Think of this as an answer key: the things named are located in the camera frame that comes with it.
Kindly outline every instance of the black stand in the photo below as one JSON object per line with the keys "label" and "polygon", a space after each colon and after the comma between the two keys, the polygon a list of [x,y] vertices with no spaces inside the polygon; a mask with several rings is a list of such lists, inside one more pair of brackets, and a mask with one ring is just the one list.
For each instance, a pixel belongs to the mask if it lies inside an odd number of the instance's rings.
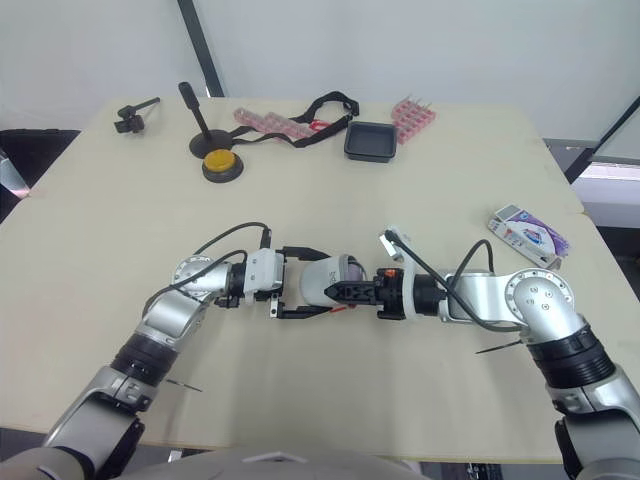
{"label": "black stand", "polygon": [[231,140],[229,132],[224,130],[205,130],[191,139],[189,150],[195,157],[204,158],[214,150],[231,150]]}
{"label": "black stand", "polygon": [[191,153],[195,157],[204,158],[207,156],[207,153],[213,152],[214,150],[231,150],[233,137],[231,137],[229,132],[225,132],[224,130],[209,130],[209,127],[207,127],[202,117],[202,113],[200,113],[200,103],[195,93],[193,93],[189,82],[180,82],[178,89],[182,94],[184,103],[187,105],[187,108],[191,110],[200,127],[200,133],[189,142],[189,150],[191,150]]}

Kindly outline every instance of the white table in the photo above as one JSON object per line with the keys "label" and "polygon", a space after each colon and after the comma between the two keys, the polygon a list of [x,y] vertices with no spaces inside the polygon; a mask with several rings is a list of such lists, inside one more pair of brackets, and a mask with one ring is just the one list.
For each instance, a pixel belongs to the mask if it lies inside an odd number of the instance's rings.
{"label": "white table", "polygon": [[[108,105],[0,225],[0,424],[48,430],[138,323],[144,300],[177,263],[248,220],[273,246],[351,253],[391,266],[377,240],[396,224],[436,268],[491,239],[498,274],[531,264],[487,230],[507,203],[573,245],[561,275],[612,358],[640,385],[640,305],[530,122],[505,106],[435,105],[436,121],[387,165],[346,160],[344,133],[306,149],[239,146],[245,171],[204,179],[187,143],[196,124],[163,99],[141,135],[118,135]],[[304,102],[203,100],[211,128],[232,129],[244,106],[283,115]],[[389,121],[364,104],[361,120]],[[321,118],[337,118],[338,108]],[[212,250],[257,246],[243,231]],[[483,255],[473,267],[485,265]],[[288,272],[295,274],[291,263]],[[559,461],[558,414],[524,347],[436,318],[393,322],[361,307],[310,320],[268,318],[265,305],[212,308],[144,415],[143,441],[219,447],[311,441],[373,454],[466,461]]]}

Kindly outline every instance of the black rod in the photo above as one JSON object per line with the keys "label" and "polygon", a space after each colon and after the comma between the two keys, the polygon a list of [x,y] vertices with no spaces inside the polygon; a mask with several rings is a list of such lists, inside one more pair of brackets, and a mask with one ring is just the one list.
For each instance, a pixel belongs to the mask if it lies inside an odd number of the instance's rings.
{"label": "black rod", "polygon": [[209,52],[207,40],[204,38],[200,19],[193,5],[193,0],[178,0],[178,6],[180,7],[184,24],[187,27],[187,32],[189,32],[193,50],[196,52],[196,57],[198,57],[198,62],[200,63],[209,94],[213,97],[224,97],[222,85],[220,84],[216,67],[213,64],[213,59]]}

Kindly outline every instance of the black clamp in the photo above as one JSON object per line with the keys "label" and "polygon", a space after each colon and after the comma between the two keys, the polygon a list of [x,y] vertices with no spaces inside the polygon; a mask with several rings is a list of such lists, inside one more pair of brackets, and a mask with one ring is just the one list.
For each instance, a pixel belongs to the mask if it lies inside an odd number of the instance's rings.
{"label": "black clamp", "polygon": [[158,103],[160,101],[160,97],[152,98],[151,100],[147,100],[146,102],[142,102],[139,105],[126,105],[118,110],[118,116],[122,118],[122,120],[113,122],[116,127],[116,131],[118,133],[138,133],[141,130],[144,130],[144,120],[140,115],[137,115],[138,110],[153,105],[154,103]]}

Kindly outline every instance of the floor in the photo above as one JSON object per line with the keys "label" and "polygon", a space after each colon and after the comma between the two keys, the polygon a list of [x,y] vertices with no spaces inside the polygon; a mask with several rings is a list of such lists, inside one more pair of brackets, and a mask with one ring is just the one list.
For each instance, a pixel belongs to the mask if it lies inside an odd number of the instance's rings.
{"label": "floor", "polygon": [[[38,135],[31,131],[0,132],[0,145],[9,153],[12,160],[24,155],[22,164],[26,165],[21,173],[29,185],[44,173],[66,145],[78,132],[46,131],[47,135]],[[0,222],[17,203],[11,194],[0,188]],[[605,242],[614,254],[621,270],[640,299],[640,231],[630,229],[599,228]],[[40,446],[43,435],[18,430],[0,429],[0,460],[9,458],[23,450]],[[166,462],[171,451],[168,447],[139,446],[127,470],[135,471],[147,465]],[[452,464],[421,463],[419,468],[423,475],[434,480],[466,480],[466,479],[566,479],[561,465],[485,465],[485,464]]]}

